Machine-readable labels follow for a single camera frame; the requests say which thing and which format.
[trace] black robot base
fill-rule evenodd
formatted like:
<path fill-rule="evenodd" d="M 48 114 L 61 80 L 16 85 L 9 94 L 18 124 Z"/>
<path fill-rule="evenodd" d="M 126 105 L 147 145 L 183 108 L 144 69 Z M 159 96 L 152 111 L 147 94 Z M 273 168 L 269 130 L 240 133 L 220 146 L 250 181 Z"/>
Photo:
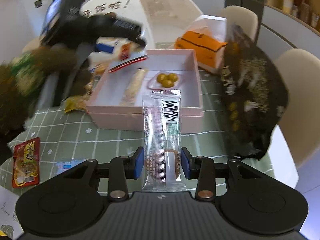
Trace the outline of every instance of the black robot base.
<path fill-rule="evenodd" d="M 308 204 L 296 190 L 236 159 L 227 164 L 193 157 L 181 149 L 187 179 L 198 179 L 190 192 L 133 192 L 126 179 L 137 179 L 144 149 L 110 163 L 87 160 L 23 194 L 16 214 L 25 233 L 19 240 L 100 239 L 299 239 Z M 109 178 L 108 196 L 97 189 Z M 227 192 L 216 196 L 216 178 Z"/>

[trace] black patterned fabric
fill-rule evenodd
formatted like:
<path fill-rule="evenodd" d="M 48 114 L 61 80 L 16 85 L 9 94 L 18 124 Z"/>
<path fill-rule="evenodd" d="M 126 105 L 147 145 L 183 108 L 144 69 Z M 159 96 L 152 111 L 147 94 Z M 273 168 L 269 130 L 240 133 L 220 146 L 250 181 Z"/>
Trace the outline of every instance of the black patterned fabric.
<path fill-rule="evenodd" d="M 267 55 L 234 25 L 221 70 L 222 101 L 227 108 L 228 153 L 262 158 L 288 104 L 288 91 Z"/>

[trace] white chair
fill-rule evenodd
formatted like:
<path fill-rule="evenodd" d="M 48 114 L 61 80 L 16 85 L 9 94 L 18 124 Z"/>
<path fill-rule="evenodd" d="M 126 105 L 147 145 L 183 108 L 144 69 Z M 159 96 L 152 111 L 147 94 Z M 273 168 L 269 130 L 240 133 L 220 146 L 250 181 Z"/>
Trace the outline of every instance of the white chair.
<path fill-rule="evenodd" d="M 291 49 L 275 65 L 289 91 L 279 125 L 299 167 L 320 146 L 320 60 L 305 50 Z"/>
<path fill-rule="evenodd" d="M 228 25 L 239 25 L 252 41 L 255 40 L 258 30 L 258 16 L 247 8 L 230 5 L 220 11 L 220 17 L 227 18 Z"/>
<path fill-rule="evenodd" d="M 155 43 L 164 47 L 182 36 L 202 11 L 192 0 L 140 0 Z"/>

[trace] pink box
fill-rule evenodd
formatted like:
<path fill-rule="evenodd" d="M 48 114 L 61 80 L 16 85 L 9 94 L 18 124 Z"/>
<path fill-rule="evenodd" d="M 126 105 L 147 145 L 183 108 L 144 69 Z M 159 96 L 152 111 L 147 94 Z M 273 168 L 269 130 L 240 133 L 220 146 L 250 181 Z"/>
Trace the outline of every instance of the pink box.
<path fill-rule="evenodd" d="M 159 71 L 183 75 L 181 91 L 181 132 L 201 131 L 203 102 L 196 54 L 191 49 L 148 50 L 149 58 L 120 69 L 114 73 L 105 72 L 93 91 L 87 110 L 102 129 L 143 130 L 142 94 L 151 92 L 148 81 Z M 142 67 L 149 71 L 137 94 L 135 106 L 120 106 L 125 89 L 136 69 Z"/>

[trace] orange packaging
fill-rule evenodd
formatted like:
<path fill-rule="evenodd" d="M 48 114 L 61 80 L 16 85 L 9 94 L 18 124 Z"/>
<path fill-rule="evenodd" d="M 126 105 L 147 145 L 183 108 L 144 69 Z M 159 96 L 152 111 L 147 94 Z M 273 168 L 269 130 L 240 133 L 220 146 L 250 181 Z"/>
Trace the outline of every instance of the orange packaging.
<path fill-rule="evenodd" d="M 130 43 L 123 44 L 121 46 L 120 54 L 119 54 L 119 60 L 126 60 L 130 57 Z"/>
<path fill-rule="evenodd" d="M 227 42 L 220 42 L 214 38 L 187 31 L 181 38 L 178 38 L 174 44 L 175 49 L 194 49 L 197 56 L 198 65 L 210 72 L 218 69 L 223 60 L 224 47 Z"/>
<path fill-rule="evenodd" d="M 40 138 L 36 137 L 14 147 L 12 187 L 39 184 Z"/>

